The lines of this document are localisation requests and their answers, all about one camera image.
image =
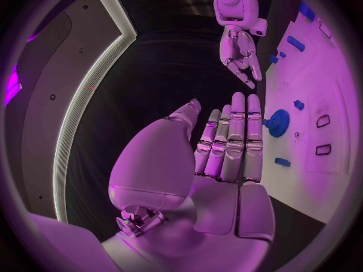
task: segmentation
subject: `humanoid robot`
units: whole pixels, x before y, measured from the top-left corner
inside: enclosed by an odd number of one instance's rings
[[[254,42],[244,31],[266,34],[257,0],[214,0],[214,7],[224,26],[221,61],[254,88],[241,70],[251,67],[261,80]],[[123,271],[203,271],[206,260],[215,263],[208,271],[254,271],[268,251],[275,220],[269,196],[258,184],[260,101],[250,95],[246,110],[245,96],[236,92],[230,105],[212,111],[193,152],[189,139],[200,111],[193,99],[150,124],[114,165],[108,191],[120,210],[121,232],[103,246]],[[121,243],[136,251],[128,259],[135,266],[125,266]]]

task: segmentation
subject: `blue gear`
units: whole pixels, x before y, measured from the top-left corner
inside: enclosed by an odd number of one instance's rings
[[[263,120],[263,125],[269,128],[270,135],[273,137],[281,137],[285,134],[290,124],[290,115],[285,110],[277,110],[270,120]]]

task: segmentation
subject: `robotic hand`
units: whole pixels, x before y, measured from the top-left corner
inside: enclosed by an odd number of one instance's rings
[[[245,149],[244,180],[260,182],[263,144],[258,97],[248,97],[247,115],[240,92],[222,113],[213,110],[194,153],[189,139],[200,110],[194,99],[155,121],[141,130],[117,159],[108,192],[112,204],[121,211],[117,223],[128,236],[138,237],[164,223],[163,211],[176,209],[185,201],[194,176],[235,183]]]
[[[265,36],[267,21],[258,18],[257,0],[214,0],[217,21],[224,26],[220,44],[220,59],[242,82],[251,89],[255,84],[241,71],[250,67],[255,80],[262,80],[251,34]]]

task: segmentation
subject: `white robotic arm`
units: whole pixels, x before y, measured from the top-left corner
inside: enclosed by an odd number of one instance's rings
[[[214,0],[217,21],[224,26],[220,44],[220,60],[242,82],[254,89],[242,70],[250,67],[255,80],[262,80],[256,47],[251,36],[265,36],[267,21],[258,18],[257,0]]]

